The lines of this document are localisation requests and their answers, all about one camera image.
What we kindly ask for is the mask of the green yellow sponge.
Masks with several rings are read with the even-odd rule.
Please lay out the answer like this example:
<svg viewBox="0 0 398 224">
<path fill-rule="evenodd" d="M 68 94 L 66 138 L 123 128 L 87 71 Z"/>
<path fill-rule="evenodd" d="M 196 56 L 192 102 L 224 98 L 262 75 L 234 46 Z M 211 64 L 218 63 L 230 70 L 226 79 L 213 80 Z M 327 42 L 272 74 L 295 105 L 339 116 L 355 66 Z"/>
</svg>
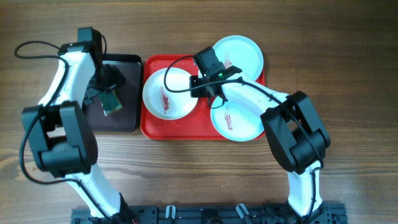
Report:
<svg viewBox="0 0 398 224">
<path fill-rule="evenodd" d="M 110 115 L 111 113 L 114 113 L 123 108 L 115 90 L 109 93 L 101 93 L 98 97 L 104 109 L 105 116 Z"/>
</svg>

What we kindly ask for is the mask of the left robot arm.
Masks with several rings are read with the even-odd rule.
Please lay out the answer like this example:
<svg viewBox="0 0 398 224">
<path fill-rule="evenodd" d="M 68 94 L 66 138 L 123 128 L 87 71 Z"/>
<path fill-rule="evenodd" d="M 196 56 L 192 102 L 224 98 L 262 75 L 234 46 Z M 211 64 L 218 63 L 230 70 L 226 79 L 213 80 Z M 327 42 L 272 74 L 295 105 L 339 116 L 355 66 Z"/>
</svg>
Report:
<svg viewBox="0 0 398 224">
<path fill-rule="evenodd" d="M 101 33 L 80 28 L 78 40 L 59 47 L 54 59 L 58 69 L 49 90 L 21 114 L 21 171 L 36 184 L 69 183 L 88 205 L 93 223 L 125 222 L 131 213 L 96 163 L 98 145 L 81 109 L 90 80 L 103 67 Z"/>
</svg>

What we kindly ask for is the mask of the light blue plate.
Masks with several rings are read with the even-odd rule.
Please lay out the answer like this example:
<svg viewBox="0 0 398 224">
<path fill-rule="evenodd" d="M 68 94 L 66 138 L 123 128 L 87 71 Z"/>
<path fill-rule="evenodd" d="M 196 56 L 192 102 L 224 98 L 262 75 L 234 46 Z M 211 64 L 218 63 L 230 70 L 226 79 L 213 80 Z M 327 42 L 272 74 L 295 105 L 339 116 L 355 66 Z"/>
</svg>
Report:
<svg viewBox="0 0 398 224">
<path fill-rule="evenodd" d="M 216 97 L 211 104 L 210 118 L 217 132 L 231 141 L 251 141 L 264 134 L 260 117 L 220 97 Z"/>
<path fill-rule="evenodd" d="M 261 76 L 264 57 L 253 40 L 241 35 L 230 35 L 217 41 L 213 50 L 226 68 L 234 65 L 254 81 Z"/>
</svg>

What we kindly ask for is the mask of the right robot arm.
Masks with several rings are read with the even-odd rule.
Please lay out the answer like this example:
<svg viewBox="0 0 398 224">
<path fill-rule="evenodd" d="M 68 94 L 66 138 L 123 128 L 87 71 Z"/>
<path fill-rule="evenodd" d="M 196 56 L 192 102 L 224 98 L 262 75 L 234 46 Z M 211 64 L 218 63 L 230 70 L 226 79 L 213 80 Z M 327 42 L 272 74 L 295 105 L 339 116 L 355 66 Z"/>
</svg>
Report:
<svg viewBox="0 0 398 224">
<path fill-rule="evenodd" d="M 310 98 L 302 91 L 271 90 L 240 68 L 225 67 L 211 47 L 192 58 L 202 76 L 190 80 L 191 95 L 218 96 L 260 118 L 274 159 L 287 171 L 291 209 L 304 222 L 312 221 L 322 204 L 319 174 L 331 139 Z"/>
</svg>

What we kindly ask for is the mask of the white round plate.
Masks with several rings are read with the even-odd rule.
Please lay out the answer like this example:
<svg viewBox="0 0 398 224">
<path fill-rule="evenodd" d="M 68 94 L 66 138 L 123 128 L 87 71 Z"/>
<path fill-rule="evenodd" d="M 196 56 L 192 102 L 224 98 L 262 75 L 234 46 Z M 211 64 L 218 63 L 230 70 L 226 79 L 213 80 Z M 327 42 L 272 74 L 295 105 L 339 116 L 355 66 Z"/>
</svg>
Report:
<svg viewBox="0 0 398 224">
<path fill-rule="evenodd" d="M 149 112 L 165 120 L 180 119 L 196 107 L 198 99 L 190 92 L 173 93 L 164 86 L 166 68 L 154 72 L 146 81 L 142 98 Z M 191 75 L 181 68 L 171 68 L 167 73 L 167 86 L 171 90 L 184 90 L 189 87 Z"/>
</svg>

